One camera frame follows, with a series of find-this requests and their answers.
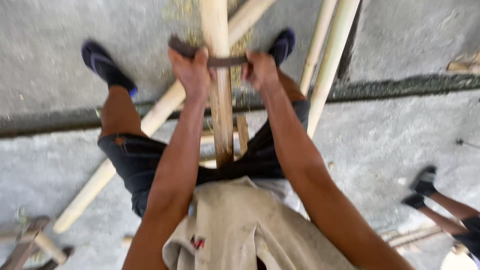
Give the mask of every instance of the foot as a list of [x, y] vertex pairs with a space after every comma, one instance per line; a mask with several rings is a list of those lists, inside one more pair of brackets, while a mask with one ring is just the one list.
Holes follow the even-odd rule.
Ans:
[[402, 204], [408, 205], [410, 207], [413, 207], [415, 209], [419, 209], [422, 207], [425, 207], [425, 202], [423, 201], [423, 195], [420, 194], [413, 194], [410, 195], [402, 200]]
[[436, 172], [437, 168], [435, 166], [427, 166], [417, 175], [413, 183], [410, 185], [410, 189], [427, 197], [437, 192], [433, 186], [433, 181], [435, 181], [437, 176]]
[[122, 86], [130, 97], [137, 93], [137, 86], [118, 69], [110, 55], [95, 41], [87, 41], [82, 46], [85, 65], [100, 76], [110, 86]]
[[293, 52], [294, 47], [295, 32], [287, 28], [278, 35], [268, 53], [275, 59], [276, 66], [279, 66]]

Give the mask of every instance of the person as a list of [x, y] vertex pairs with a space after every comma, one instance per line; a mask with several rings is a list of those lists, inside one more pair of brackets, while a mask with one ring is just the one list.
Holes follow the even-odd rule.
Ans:
[[[402, 204], [410, 206], [430, 218], [442, 230], [465, 245], [471, 255], [480, 258], [480, 212], [438, 192], [433, 185], [437, 176], [436, 172], [437, 168], [433, 165], [422, 169], [410, 185], [410, 189], [415, 194], [404, 198]], [[462, 221], [463, 226], [426, 206], [424, 197], [441, 205], [455, 218]]]
[[[168, 49], [186, 100], [167, 145], [142, 132], [133, 81], [99, 44], [84, 45], [85, 64], [108, 84], [98, 145], [142, 218], [124, 270], [412, 269], [336, 187], [308, 137], [309, 102], [279, 68], [294, 45], [287, 29], [268, 54], [247, 52], [241, 77], [262, 97], [268, 120], [242, 158], [218, 169], [199, 167], [216, 79], [206, 49], [194, 59]], [[295, 196], [311, 222], [286, 206]]]

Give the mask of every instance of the beige shirt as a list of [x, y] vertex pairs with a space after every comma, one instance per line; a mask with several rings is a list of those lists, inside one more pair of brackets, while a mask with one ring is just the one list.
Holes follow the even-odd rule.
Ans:
[[287, 180], [207, 183], [189, 212], [163, 247], [171, 270], [252, 270], [257, 257], [269, 270], [356, 269], [306, 220]]

